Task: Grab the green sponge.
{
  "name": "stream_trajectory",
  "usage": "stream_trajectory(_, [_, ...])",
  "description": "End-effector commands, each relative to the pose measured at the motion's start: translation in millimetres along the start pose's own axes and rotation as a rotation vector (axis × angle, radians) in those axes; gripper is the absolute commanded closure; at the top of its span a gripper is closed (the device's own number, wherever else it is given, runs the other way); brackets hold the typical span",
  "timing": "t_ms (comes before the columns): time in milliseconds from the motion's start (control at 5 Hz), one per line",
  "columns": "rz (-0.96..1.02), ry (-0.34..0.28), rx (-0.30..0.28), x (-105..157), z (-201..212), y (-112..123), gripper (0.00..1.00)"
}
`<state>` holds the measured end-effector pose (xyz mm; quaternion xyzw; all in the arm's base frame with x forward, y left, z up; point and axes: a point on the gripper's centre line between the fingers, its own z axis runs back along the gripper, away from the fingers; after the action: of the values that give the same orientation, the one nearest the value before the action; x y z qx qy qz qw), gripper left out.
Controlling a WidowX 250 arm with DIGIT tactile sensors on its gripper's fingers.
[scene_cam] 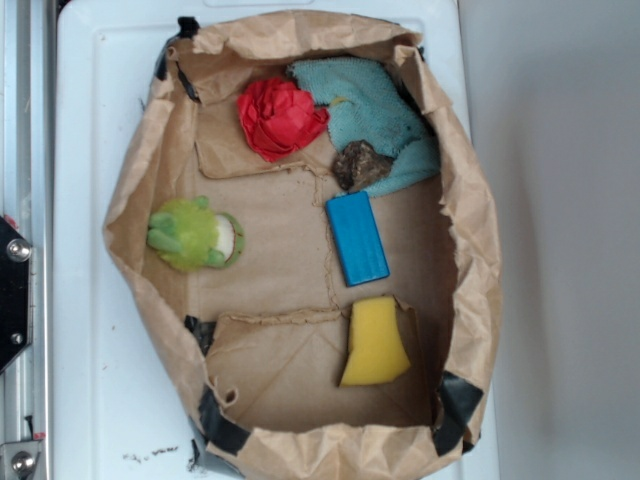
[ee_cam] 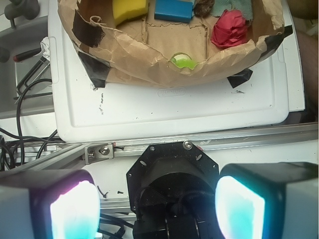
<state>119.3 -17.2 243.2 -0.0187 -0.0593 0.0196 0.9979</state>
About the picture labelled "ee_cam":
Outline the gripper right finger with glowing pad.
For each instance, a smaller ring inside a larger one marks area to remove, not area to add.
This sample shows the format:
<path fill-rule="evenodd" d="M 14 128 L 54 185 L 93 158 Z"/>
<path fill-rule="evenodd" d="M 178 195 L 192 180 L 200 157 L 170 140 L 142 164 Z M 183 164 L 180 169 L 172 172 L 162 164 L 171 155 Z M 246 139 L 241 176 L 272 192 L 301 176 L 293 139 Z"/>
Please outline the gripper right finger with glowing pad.
<path fill-rule="evenodd" d="M 215 209 L 226 239 L 317 239 L 319 166 L 227 164 L 216 185 Z"/>

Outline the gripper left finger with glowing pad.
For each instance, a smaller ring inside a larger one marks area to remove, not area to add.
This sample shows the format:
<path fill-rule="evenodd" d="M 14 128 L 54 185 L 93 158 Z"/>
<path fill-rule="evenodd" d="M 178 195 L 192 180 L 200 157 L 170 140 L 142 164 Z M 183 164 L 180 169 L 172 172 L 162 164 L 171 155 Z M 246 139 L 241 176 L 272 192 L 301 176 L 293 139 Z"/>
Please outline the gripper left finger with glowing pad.
<path fill-rule="evenodd" d="M 86 170 L 0 174 L 2 239 L 93 239 L 99 220 L 100 196 Z"/>

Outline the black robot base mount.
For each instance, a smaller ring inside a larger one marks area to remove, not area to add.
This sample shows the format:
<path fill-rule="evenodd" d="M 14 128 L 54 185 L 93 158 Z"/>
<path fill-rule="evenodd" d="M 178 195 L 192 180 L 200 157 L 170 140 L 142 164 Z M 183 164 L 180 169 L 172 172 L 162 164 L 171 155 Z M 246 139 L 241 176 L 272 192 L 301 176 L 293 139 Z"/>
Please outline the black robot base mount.
<path fill-rule="evenodd" d="M 220 239 L 219 166 L 189 141 L 150 145 L 127 172 L 136 239 Z"/>

